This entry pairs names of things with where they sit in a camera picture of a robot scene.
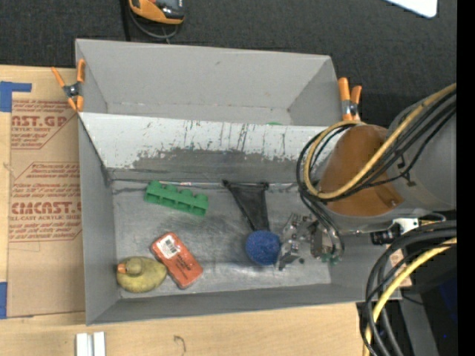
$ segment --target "rubber duck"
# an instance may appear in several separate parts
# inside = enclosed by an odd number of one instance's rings
[[[146,293],[160,286],[166,267],[147,257],[129,257],[117,265],[117,282],[132,293]]]

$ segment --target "gray bin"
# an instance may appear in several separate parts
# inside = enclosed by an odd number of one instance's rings
[[[268,182],[269,223],[309,214],[295,163],[311,137],[340,119],[328,56],[77,40],[86,62],[79,115],[87,324],[282,309],[364,297],[383,249],[344,238],[336,266],[314,259],[260,267],[243,244],[251,229],[222,180]],[[209,197],[205,217],[145,202],[147,183]],[[117,285],[124,257],[153,257],[175,232],[203,276],[180,290],[171,278],[145,294]]]

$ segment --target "box floor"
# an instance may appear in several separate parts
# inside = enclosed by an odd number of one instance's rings
[[[301,249],[304,263],[297,260],[283,271],[274,266],[252,263],[244,251],[251,229],[234,197],[218,184],[196,184],[194,194],[209,198],[205,217],[183,213],[145,202],[146,182],[115,180],[112,183],[117,262],[125,257],[153,257],[150,246],[167,231],[173,231],[203,267],[202,277],[185,290],[167,276],[163,284],[148,293],[133,294],[121,289],[121,297],[156,297],[216,291],[265,289],[279,286],[304,286],[330,283],[328,265],[310,255],[307,244]],[[266,203],[272,231],[280,231],[290,212],[308,214],[294,185],[271,185]]]

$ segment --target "blue ball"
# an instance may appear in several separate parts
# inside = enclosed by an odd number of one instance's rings
[[[281,242],[271,231],[254,231],[246,241],[246,253],[258,265],[268,266],[277,262]]]

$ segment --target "black floor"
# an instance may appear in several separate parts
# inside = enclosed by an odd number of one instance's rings
[[[330,55],[363,85],[362,119],[388,126],[456,81],[457,1],[425,19],[382,0],[185,0],[171,43]],[[118,1],[0,0],[2,65],[73,67],[78,37],[125,41]]]

